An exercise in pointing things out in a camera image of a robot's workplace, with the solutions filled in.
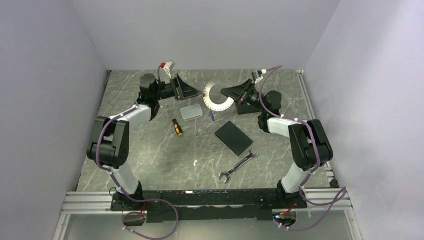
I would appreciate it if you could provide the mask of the black rectangular pad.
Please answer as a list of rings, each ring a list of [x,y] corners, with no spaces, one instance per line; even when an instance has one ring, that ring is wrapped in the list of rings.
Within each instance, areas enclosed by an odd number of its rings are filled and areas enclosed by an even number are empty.
[[[253,140],[231,121],[227,121],[214,134],[237,156],[253,144]]]

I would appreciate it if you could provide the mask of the small white grey box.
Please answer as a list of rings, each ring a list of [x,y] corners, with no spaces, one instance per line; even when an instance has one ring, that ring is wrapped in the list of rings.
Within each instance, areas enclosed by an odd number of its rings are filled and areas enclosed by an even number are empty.
[[[189,120],[192,118],[199,117],[203,114],[202,107],[199,103],[182,107],[180,109],[180,114],[184,120]]]

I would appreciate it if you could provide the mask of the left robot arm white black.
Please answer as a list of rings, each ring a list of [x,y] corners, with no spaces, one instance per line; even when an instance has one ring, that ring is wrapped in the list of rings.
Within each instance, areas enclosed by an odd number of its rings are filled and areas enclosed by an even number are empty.
[[[129,209],[137,210],[145,201],[142,184],[127,163],[130,133],[157,116],[160,100],[181,101],[200,94],[200,90],[184,82],[178,74],[166,83],[146,73],[140,77],[138,97],[130,108],[113,116],[95,118],[86,156],[109,174]]]

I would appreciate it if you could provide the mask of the aluminium frame rail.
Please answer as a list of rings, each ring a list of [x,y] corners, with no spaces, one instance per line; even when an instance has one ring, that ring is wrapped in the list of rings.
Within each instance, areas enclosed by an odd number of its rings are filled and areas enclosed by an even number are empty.
[[[280,199],[273,188],[146,190],[144,198],[151,202],[125,204],[123,198],[113,191],[71,191],[66,194],[53,239],[65,238],[71,215],[123,215],[134,211],[145,213],[148,223],[175,220],[172,208],[158,202],[158,199],[171,202],[177,208],[180,221],[243,218],[268,220],[272,214],[280,212],[296,214],[307,211],[311,215],[313,211],[326,211],[327,203],[338,192],[338,188],[305,189],[304,194],[311,201],[308,203],[299,195]]]

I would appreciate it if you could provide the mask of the yellow black screwdriver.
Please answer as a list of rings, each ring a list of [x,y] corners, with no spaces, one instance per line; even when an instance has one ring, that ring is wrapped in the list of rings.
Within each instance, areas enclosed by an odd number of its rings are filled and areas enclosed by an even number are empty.
[[[166,107],[167,107],[167,109],[168,109],[168,111],[169,111],[169,113],[170,113],[170,115],[171,115],[171,120],[172,120],[172,124],[173,124],[173,128],[174,128],[174,130],[175,130],[175,133],[176,133],[178,136],[182,136],[182,135],[183,135],[183,131],[182,131],[181,126],[179,125],[179,123],[178,123],[177,119],[176,119],[176,118],[175,118],[175,116],[173,115],[173,112],[172,112],[171,108],[170,108],[168,105],[167,105]]]

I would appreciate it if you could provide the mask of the numbered metal ring disc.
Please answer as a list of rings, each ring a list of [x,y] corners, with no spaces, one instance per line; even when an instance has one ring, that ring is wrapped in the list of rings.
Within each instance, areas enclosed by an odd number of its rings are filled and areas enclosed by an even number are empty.
[[[213,79],[210,80],[205,87],[203,88],[202,91],[202,96],[203,96],[203,102],[204,104],[212,111],[215,112],[222,112],[227,110],[228,108],[230,108],[233,103],[235,102],[231,97],[227,97],[226,100],[223,103],[215,103],[212,101],[211,96],[210,96],[210,91],[211,89],[220,83],[220,80],[218,79]]]

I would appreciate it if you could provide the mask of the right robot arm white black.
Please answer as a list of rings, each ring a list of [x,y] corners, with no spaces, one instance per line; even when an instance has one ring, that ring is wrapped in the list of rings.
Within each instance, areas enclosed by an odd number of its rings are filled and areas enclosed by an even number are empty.
[[[293,164],[278,181],[275,200],[289,207],[309,177],[333,158],[333,150],[322,123],[318,119],[301,120],[280,113],[282,94],[276,90],[262,93],[254,81],[221,89],[221,94],[238,103],[248,103],[260,110],[258,127],[265,133],[287,137],[290,142]]]

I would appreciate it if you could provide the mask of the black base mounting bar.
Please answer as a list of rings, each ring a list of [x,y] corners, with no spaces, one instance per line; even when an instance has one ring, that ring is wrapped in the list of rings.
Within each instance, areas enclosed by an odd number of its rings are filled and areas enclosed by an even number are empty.
[[[145,190],[146,203],[127,200],[114,193],[112,212],[146,211],[148,223],[188,220],[256,219],[267,221],[272,215],[293,207],[306,209],[307,203],[298,194],[280,199],[276,188],[208,189],[208,190]]]

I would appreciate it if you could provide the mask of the silver combination wrench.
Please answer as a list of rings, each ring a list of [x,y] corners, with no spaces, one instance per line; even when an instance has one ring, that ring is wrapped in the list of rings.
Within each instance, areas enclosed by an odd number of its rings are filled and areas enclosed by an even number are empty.
[[[243,166],[245,163],[247,163],[250,159],[257,157],[259,155],[259,152],[254,152],[254,149],[250,149],[248,151],[248,154],[239,162],[237,162],[230,170],[223,171],[219,174],[218,179],[221,180],[223,177],[225,177],[224,183],[227,183],[231,179],[231,175],[239,169],[241,166]]]

